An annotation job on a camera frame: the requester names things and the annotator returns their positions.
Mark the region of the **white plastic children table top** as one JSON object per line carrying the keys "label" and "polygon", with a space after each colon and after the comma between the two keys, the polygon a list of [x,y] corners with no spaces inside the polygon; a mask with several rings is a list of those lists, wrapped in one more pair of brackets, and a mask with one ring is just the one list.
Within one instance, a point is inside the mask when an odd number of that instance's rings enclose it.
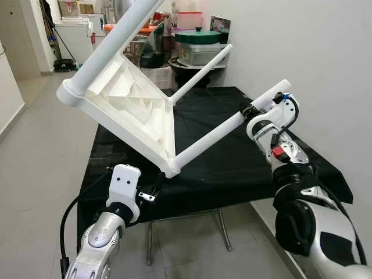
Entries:
{"label": "white plastic children table top", "polygon": [[74,91],[66,79],[56,96],[95,119],[168,178],[178,175],[170,164],[176,156],[173,104],[123,54],[111,58],[85,90]]}

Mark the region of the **grey metal table leg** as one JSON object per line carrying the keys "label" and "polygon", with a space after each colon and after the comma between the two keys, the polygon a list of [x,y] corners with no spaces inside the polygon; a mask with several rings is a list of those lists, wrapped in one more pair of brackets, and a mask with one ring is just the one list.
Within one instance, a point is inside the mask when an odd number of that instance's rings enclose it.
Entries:
{"label": "grey metal table leg", "polygon": [[147,246],[146,246],[145,263],[147,266],[152,265],[152,243],[153,243],[152,228],[153,228],[153,225],[154,225],[154,221],[149,221],[149,223],[147,223],[147,228],[146,228]]}
{"label": "grey metal table leg", "polygon": [[223,237],[223,241],[226,247],[226,250],[228,252],[233,251],[233,247],[231,244],[231,240],[227,231],[227,226],[226,226],[226,221],[225,221],[225,216],[223,213],[223,210],[221,208],[218,208],[217,213],[219,221],[220,221],[220,229],[221,229],[221,236]]}

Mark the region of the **black plastic table cover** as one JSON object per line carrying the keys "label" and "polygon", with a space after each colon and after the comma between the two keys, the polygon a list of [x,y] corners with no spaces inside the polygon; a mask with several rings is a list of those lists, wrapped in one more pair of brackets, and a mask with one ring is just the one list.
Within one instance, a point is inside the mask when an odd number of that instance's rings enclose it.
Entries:
{"label": "black plastic table cover", "polygon": [[[175,108],[176,151],[181,152],[202,138],[247,101],[244,93],[234,86],[189,90]],[[77,236],[95,222],[104,208],[110,167],[117,164],[137,167],[141,171],[138,185],[145,187],[154,183],[160,173],[152,162],[104,127],[96,128],[94,145],[112,145],[115,162],[109,167],[86,166],[81,184],[86,194],[78,202]],[[270,165],[247,136],[245,127],[239,127],[189,162],[179,175],[165,179],[156,200],[141,205],[138,222],[257,201],[271,198],[275,193]]]}

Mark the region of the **crumpled clear plastic bag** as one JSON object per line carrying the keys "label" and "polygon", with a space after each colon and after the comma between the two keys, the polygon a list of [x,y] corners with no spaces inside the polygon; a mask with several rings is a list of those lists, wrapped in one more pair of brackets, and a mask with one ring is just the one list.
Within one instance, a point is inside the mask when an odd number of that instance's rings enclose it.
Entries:
{"label": "crumpled clear plastic bag", "polygon": [[91,149],[88,167],[109,167],[115,162],[115,152],[112,145],[94,145]]}

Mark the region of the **black wooden stool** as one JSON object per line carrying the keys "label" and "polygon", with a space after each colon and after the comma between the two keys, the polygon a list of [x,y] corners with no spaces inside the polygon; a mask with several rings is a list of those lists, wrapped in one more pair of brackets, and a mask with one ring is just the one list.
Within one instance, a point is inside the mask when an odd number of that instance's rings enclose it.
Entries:
{"label": "black wooden stool", "polygon": [[[187,82],[196,74],[196,71],[186,71],[186,72],[175,72],[174,73],[174,80],[176,82],[176,88],[183,87],[186,85]],[[193,87],[194,88],[206,88],[210,82],[212,82],[212,78],[210,78],[210,74],[205,75],[199,80]]]}

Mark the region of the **clear plastic container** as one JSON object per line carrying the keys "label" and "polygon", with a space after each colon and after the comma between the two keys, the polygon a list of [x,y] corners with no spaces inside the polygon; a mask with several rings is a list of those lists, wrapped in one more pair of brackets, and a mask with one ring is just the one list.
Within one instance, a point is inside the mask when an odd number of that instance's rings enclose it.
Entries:
{"label": "clear plastic container", "polygon": [[226,44],[180,43],[177,60],[184,66],[205,66],[225,47]]}

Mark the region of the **black round wok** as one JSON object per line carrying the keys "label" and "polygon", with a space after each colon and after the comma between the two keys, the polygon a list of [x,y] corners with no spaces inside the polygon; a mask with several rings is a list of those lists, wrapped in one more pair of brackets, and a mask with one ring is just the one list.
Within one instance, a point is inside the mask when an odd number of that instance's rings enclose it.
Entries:
{"label": "black round wok", "polygon": [[176,73],[180,73],[180,72],[194,72],[194,73],[196,73],[196,72],[200,71],[201,69],[203,69],[203,67],[204,67],[204,66],[192,66],[192,65],[181,63],[178,58],[169,59],[168,60],[168,65]]}

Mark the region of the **green pot with lid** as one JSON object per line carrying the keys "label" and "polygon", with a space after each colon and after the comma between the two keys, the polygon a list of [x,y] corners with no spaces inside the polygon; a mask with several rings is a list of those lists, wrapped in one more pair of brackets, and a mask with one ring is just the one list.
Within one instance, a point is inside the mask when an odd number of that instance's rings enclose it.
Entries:
{"label": "green pot with lid", "polygon": [[221,32],[215,30],[203,30],[197,27],[194,30],[181,30],[175,33],[176,42],[186,44],[218,44],[221,42]]}

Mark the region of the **dark printed flat box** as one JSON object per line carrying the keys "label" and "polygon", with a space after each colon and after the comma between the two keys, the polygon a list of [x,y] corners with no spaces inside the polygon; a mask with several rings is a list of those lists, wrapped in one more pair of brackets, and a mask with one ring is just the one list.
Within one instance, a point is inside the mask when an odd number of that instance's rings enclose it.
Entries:
{"label": "dark printed flat box", "polygon": [[228,44],[230,28],[231,20],[215,15],[210,17],[209,30],[220,33],[220,44]]}

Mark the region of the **translucent storage box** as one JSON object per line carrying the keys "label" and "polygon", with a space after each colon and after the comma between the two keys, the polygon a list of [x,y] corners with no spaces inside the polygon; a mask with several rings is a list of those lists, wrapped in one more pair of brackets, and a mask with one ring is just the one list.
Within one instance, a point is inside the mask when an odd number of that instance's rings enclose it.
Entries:
{"label": "translucent storage box", "polygon": [[141,67],[140,70],[145,74],[160,90],[172,90],[176,86],[174,72],[170,66],[153,67],[146,69]]}

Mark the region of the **black plastic bag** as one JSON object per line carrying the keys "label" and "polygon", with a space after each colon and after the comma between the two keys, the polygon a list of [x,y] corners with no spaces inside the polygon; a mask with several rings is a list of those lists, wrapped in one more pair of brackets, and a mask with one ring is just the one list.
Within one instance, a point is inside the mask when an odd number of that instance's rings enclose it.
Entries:
{"label": "black plastic bag", "polygon": [[139,58],[139,66],[145,69],[164,66],[171,58],[170,40],[167,24],[162,22],[156,26],[145,40]]}

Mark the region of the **orange plastic tray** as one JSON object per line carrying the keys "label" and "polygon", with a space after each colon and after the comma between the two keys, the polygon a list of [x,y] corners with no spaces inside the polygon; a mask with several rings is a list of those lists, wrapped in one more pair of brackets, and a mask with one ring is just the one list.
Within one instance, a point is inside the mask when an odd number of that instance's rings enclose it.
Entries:
{"label": "orange plastic tray", "polygon": [[[112,29],[114,29],[114,27],[115,27],[115,24],[104,24],[103,30],[104,30],[104,32],[106,32],[108,34],[109,32],[112,31]],[[141,29],[139,30],[139,33],[140,34],[150,34],[155,29],[156,29],[156,26],[141,27]]]}

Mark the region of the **brown printed carton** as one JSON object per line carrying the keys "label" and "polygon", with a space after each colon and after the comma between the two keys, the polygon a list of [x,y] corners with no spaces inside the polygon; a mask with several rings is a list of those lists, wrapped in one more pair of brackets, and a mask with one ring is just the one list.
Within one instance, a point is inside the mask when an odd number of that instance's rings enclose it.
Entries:
{"label": "brown printed carton", "polygon": [[144,46],[147,41],[145,37],[141,35],[136,35],[131,41],[130,44],[125,47],[123,55],[135,66],[140,66],[140,58]]}

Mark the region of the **black round robot vacuum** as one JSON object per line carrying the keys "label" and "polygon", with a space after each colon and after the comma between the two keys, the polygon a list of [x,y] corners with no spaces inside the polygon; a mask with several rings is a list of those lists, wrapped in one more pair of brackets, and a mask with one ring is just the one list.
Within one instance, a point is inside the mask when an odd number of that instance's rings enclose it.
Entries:
{"label": "black round robot vacuum", "polygon": [[69,72],[77,71],[78,66],[74,59],[56,59],[53,62],[53,69],[55,72]]}

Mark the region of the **white chest freezer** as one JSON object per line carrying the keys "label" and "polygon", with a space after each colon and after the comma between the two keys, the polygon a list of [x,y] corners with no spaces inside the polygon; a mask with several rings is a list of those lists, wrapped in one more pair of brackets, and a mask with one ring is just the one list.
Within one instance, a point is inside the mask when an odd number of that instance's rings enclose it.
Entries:
{"label": "white chest freezer", "polygon": [[91,22],[86,18],[63,20],[55,24],[55,29],[63,58],[74,59],[80,65],[85,63],[94,51]]}

